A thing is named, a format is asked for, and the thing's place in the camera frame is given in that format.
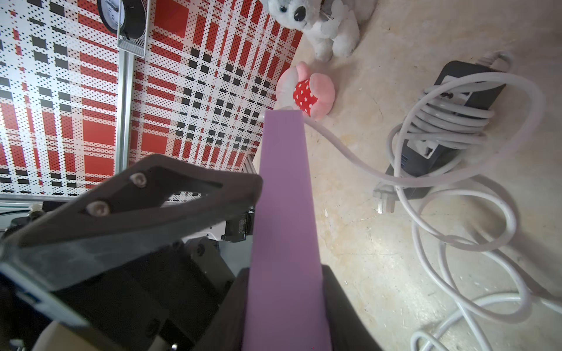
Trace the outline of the purple power strip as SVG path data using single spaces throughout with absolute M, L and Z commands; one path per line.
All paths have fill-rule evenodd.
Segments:
M 331 350 L 301 111 L 265 114 L 243 350 Z

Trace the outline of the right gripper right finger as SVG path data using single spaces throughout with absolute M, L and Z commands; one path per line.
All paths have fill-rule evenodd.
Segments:
M 332 269 L 322 266 L 323 296 L 332 349 L 336 351 L 382 351 L 360 320 Z

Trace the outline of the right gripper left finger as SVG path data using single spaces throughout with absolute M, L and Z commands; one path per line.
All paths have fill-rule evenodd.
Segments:
M 249 276 L 250 269 L 242 269 L 239 272 L 225 300 L 193 350 L 242 349 Z

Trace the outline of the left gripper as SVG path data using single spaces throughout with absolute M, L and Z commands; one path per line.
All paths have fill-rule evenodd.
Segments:
M 254 206 L 256 174 L 153 154 L 1 243 L 36 310 L 104 350 L 193 350 L 234 276 L 199 233 Z

